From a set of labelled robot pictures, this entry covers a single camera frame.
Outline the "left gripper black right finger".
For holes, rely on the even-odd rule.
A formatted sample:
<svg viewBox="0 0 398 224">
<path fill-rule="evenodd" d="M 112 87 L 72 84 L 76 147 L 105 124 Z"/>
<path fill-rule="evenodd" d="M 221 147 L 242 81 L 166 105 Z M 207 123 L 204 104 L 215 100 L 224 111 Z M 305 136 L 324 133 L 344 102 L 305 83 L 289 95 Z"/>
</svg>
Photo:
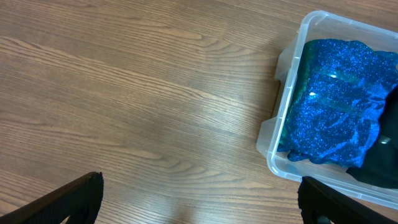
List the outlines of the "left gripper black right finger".
<svg viewBox="0 0 398 224">
<path fill-rule="evenodd" d="M 303 177 L 298 207 L 304 224 L 397 224 L 313 177 Z"/>
</svg>

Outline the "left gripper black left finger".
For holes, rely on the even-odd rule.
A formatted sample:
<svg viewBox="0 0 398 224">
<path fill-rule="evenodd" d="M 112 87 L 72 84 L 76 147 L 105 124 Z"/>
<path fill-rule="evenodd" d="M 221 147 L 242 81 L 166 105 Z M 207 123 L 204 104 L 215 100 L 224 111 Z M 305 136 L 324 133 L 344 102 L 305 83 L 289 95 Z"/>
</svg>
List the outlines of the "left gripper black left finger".
<svg viewBox="0 0 398 224">
<path fill-rule="evenodd" d="M 104 192 L 103 174 L 89 172 L 41 198 L 7 213 L 1 223 L 94 224 Z"/>
</svg>

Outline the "small black garment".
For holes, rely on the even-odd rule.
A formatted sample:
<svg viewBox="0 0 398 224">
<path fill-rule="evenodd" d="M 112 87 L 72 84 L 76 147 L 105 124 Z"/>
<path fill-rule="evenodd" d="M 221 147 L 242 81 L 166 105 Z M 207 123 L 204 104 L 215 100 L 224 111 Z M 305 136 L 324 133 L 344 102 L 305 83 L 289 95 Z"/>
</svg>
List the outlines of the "small black garment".
<svg viewBox="0 0 398 224">
<path fill-rule="evenodd" d="M 346 173 L 359 182 L 382 187 L 397 188 L 397 88 L 386 98 L 379 117 L 379 136 L 367 150 L 360 168 L 350 167 Z"/>
</svg>

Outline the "blue sequin cloth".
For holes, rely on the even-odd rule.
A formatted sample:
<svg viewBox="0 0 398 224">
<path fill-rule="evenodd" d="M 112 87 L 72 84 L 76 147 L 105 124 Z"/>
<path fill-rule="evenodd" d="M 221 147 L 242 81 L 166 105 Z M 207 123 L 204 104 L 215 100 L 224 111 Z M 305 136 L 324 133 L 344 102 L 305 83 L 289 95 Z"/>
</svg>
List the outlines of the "blue sequin cloth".
<svg viewBox="0 0 398 224">
<path fill-rule="evenodd" d="M 397 86 L 397 53 L 357 41 L 316 39 L 302 51 L 278 152 L 290 161 L 361 167 Z"/>
</svg>

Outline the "clear plastic storage bin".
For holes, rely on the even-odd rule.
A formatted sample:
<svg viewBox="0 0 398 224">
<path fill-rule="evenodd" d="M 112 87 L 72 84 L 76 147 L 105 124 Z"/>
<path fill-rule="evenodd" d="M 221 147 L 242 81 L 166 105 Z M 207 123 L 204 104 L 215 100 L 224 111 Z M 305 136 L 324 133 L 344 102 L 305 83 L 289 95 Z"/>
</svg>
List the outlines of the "clear plastic storage bin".
<svg viewBox="0 0 398 224">
<path fill-rule="evenodd" d="M 396 189 L 358 182 L 338 165 L 316 165 L 309 160 L 292 162 L 287 153 L 277 150 L 294 92 L 302 49 L 306 42 L 314 39 L 358 40 L 373 50 L 397 51 L 397 33 L 393 31 L 326 11 L 307 14 L 295 39 L 279 55 L 274 75 L 280 80 L 279 94 L 272 118 L 261 124 L 256 148 L 267 159 L 268 168 L 276 176 L 297 182 L 301 182 L 303 176 L 311 176 L 347 196 L 396 209 Z"/>
</svg>

